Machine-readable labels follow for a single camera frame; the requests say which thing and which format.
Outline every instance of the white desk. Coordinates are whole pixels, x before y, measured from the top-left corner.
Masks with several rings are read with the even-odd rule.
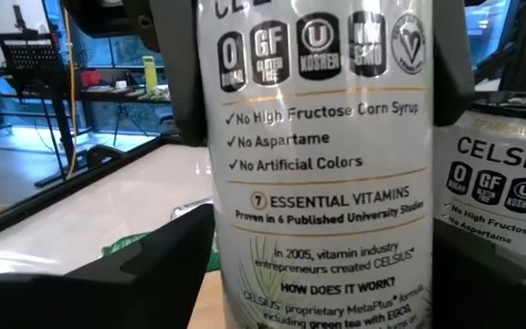
[[[205,148],[166,145],[0,233],[0,273],[64,274],[212,195]]]

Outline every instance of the white can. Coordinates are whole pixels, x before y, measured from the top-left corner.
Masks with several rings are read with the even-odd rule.
[[[427,328],[430,0],[198,2],[227,328]]]
[[[526,94],[481,93],[435,133],[435,218],[526,256]]]

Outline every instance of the green object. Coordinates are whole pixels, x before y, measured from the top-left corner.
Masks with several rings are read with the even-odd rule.
[[[104,247],[102,252],[102,257],[107,257],[125,247],[129,246],[133,242],[145,237],[148,233],[140,233],[130,235],[129,237],[121,238],[117,242],[111,244],[109,247]],[[208,262],[208,267],[206,268],[207,272],[218,271],[220,270],[220,259],[218,258],[218,247],[216,245],[216,239],[212,241],[212,251],[210,252],[210,261]]]

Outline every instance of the can label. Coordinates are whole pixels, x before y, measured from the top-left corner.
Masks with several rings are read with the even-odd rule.
[[[198,8],[226,327],[429,328],[431,1]]]
[[[526,256],[526,120],[469,111],[435,141],[435,218]]]

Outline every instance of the orange line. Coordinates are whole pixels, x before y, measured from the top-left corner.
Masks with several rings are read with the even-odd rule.
[[[240,229],[242,231],[250,232],[250,233],[257,233],[257,234],[263,234],[263,235],[270,235],[275,237],[292,237],[292,238],[329,238],[329,237],[346,237],[346,236],[354,236],[354,235],[361,235],[361,234],[367,234],[367,233],[375,233],[375,232],[384,232],[387,230],[395,229],[395,228],[402,228],[404,226],[413,224],[423,218],[425,218],[426,215],[423,215],[420,218],[412,219],[406,223],[403,224],[397,224],[392,225],[390,227],[386,228],[376,228],[376,229],[367,229],[364,231],[356,231],[356,232],[346,232],[346,233],[332,233],[332,234],[292,234],[292,233],[274,233],[274,232],[266,232],[266,231],[259,231],[255,229],[250,228],[241,228],[237,225],[232,225],[233,228]]]
[[[526,219],[521,219],[521,218],[515,218],[515,217],[512,217],[512,216],[506,216],[506,215],[501,215],[499,213],[495,213],[495,212],[492,212],[492,211],[489,211],[487,209],[484,209],[484,208],[481,208],[481,207],[477,207],[477,206],[474,206],[474,205],[470,205],[469,203],[466,203],[466,202],[463,202],[463,201],[460,201],[460,200],[457,200],[457,199],[453,199],[453,201],[456,201],[458,202],[459,204],[462,204],[464,206],[468,206],[468,207],[473,207],[477,210],[480,210],[480,211],[484,211],[484,212],[487,212],[491,215],[494,215],[494,216],[498,216],[498,217],[502,217],[502,218],[509,218],[509,219],[513,219],[513,220],[519,220],[519,221],[522,221],[522,222],[526,222]]]
[[[311,182],[249,182],[249,181],[237,181],[237,180],[229,180],[229,184],[238,184],[238,185],[249,185],[249,186],[315,186],[315,185],[331,185],[331,184],[344,184],[344,183],[358,183],[358,182],[368,182],[368,181],[375,181],[375,180],[382,180],[382,179],[390,179],[390,178],[397,178],[404,175],[412,175],[421,173],[422,171],[427,170],[428,167],[423,167],[420,169],[395,174],[395,175],[383,175],[383,176],[377,176],[377,177],[363,177],[363,178],[354,178],[354,179],[341,179],[341,180],[333,180],[333,181],[311,181]]]
[[[301,97],[309,96],[321,96],[321,95],[334,95],[334,94],[350,94],[350,93],[367,93],[367,92],[383,92],[383,91],[423,91],[425,88],[421,87],[381,87],[381,88],[351,88],[343,90],[323,90],[323,91],[308,91],[300,92],[287,95],[277,95],[277,96],[266,96],[266,97],[255,97],[250,99],[244,99],[240,101],[228,101],[224,102],[223,106],[233,106],[238,104],[250,104],[255,102],[263,101],[278,101],[278,100],[288,100]]]

